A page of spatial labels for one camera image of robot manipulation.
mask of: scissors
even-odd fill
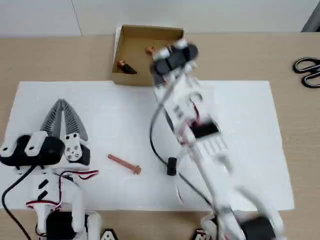
[[[313,65],[305,68],[299,68],[298,65],[300,63],[312,63]],[[309,56],[302,57],[293,64],[292,69],[296,74],[310,73],[309,75],[306,75],[302,78],[301,82],[305,87],[311,88],[311,89],[320,88],[320,83],[318,84],[310,83],[311,79],[320,77],[320,59],[317,59],[315,57],[309,57]]]

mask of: copper screw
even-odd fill
[[[124,65],[126,65],[126,61],[125,60],[119,60],[118,61],[118,66],[119,67],[123,67]]]
[[[118,158],[118,157],[116,157],[116,156],[114,156],[112,154],[108,154],[108,158],[113,160],[113,161],[115,161],[115,162],[117,162],[118,164],[121,164],[122,166],[130,169],[131,171],[133,171],[134,174],[140,174],[141,173],[141,167],[139,165],[134,166],[134,165],[132,165],[132,164],[130,164],[130,163],[128,163],[128,162],[126,162],[126,161],[124,161],[124,160],[122,160],[122,159],[120,159],[120,158]]]
[[[152,55],[156,52],[156,49],[155,49],[154,46],[148,46],[148,47],[145,49],[145,52],[146,52],[146,54],[152,56]]]

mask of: white robotic arm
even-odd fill
[[[197,55],[196,46],[181,39],[153,56],[151,73],[158,109],[164,110],[177,140],[188,148],[212,197],[214,215],[205,217],[202,227],[212,239],[283,240],[284,225],[279,213],[248,179],[243,164],[230,161],[219,126],[202,103],[200,84],[190,75]],[[259,216],[240,216],[233,211],[230,196],[235,191],[256,206]]]

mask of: cardboard box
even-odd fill
[[[150,73],[152,57],[146,48],[154,46],[159,50],[184,36],[184,30],[173,27],[123,25],[116,48],[111,77],[114,83],[132,86],[152,86]],[[125,74],[118,67],[118,61],[125,60],[137,74]]]

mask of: light wood tabletop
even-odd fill
[[[292,71],[299,57],[320,58],[319,33],[187,34],[199,48],[201,80],[269,80],[293,187],[295,210],[283,211],[288,239],[319,240],[320,89]],[[0,137],[19,81],[110,80],[113,36],[0,39]],[[13,211],[35,235],[36,214]],[[103,227],[119,240],[189,240],[200,212],[104,211]],[[0,211],[0,239],[25,239]]]

